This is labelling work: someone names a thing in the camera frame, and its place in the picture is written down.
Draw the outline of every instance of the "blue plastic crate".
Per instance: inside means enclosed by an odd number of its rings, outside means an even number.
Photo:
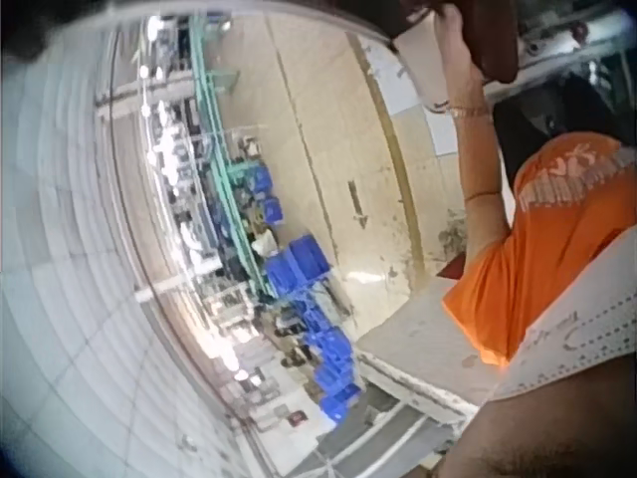
[[[352,353],[349,339],[338,327],[332,327],[329,331],[326,331],[320,337],[318,347],[324,353],[336,358],[350,357]]]
[[[283,209],[279,199],[276,197],[270,196],[259,201],[259,206],[263,210],[263,218],[266,224],[274,226],[283,221]]]
[[[338,375],[353,374],[354,362],[352,357],[334,359],[323,355],[322,366]]]
[[[247,175],[248,189],[250,189],[253,194],[259,194],[261,192],[268,193],[272,190],[272,176],[266,166],[253,167]]]
[[[347,405],[335,400],[331,396],[324,397],[319,402],[320,409],[336,424],[341,424],[347,418]]]
[[[341,403],[349,403],[350,400],[359,396],[361,392],[362,390],[358,385],[350,383],[333,397]]]
[[[315,370],[315,382],[328,395],[336,395],[353,382],[353,372],[338,374],[320,366]]]
[[[311,235],[293,241],[266,261],[268,279],[280,296],[310,287],[327,272],[329,263]]]
[[[304,342],[308,346],[316,347],[320,349],[319,343],[320,343],[320,338],[322,337],[323,334],[324,332],[308,332],[304,336]]]
[[[299,269],[308,280],[315,280],[329,272],[329,262],[317,240],[311,234],[296,239],[288,246]]]
[[[290,294],[300,285],[297,276],[283,254],[277,254],[266,260],[266,274],[275,292],[280,297]]]
[[[306,309],[302,314],[303,321],[311,332],[327,331],[331,328],[329,319],[322,312],[320,307]]]

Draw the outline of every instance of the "person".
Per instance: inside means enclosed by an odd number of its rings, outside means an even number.
[[[511,104],[492,120],[459,11],[445,6],[435,28],[468,228],[464,275],[443,301],[483,361],[502,369],[436,475],[637,476],[637,154],[574,78],[560,86],[579,103],[570,132],[547,140]]]

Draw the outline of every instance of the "factory floor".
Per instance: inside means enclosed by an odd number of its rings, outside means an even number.
[[[457,156],[439,154],[421,106],[391,112],[354,36],[283,15],[235,18],[208,68],[237,71],[224,127],[255,135],[285,243],[312,232],[334,267],[353,338],[382,324],[463,241]]]

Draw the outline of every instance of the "fluorescent light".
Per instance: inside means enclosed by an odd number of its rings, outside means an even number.
[[[235,380],[237,381],[241,381],[241,380],[245,380],[248,378],[248,373],[245,370],[239,370],[236,374],[235,374]]]
[[[163,22],[157,16],[152,16],[148,19],[148,25],[146,26],[146,36],[150,43],[154,42],[159,35],[159,30],[163,27]]]
[[[153,151],[149,151],[146,154],[146,159],[148,159],[148,162],[150,163],[150,165],[154,166],[155,164],[157,164],[157,155],[153,152]]]

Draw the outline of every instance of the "dark object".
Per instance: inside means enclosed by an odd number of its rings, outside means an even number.
[[[294,428],[302,424],[304,421],[308,421],[308,416],[302,410],[297,410],[288,415],[288,423]]]
[[[335,7],[365,20],[390,38],[406,32],[408,17],[422,9],[439,11],[453,3],[464,19],[463,35],[486,77],[510,83],[518,74],[518,19],[514,0],[333,0]]]
[[[564,109],[567,131],[594,131],[612,136],[624,144],[634,142],[623,132],[621,124],[601,96],[582,77],[570,75],[563,85],[556,86]],[[505,161],[511,189],[523,164],[542,146],[549,136],[537,129],[512,100],[494,107],[494,125]]]

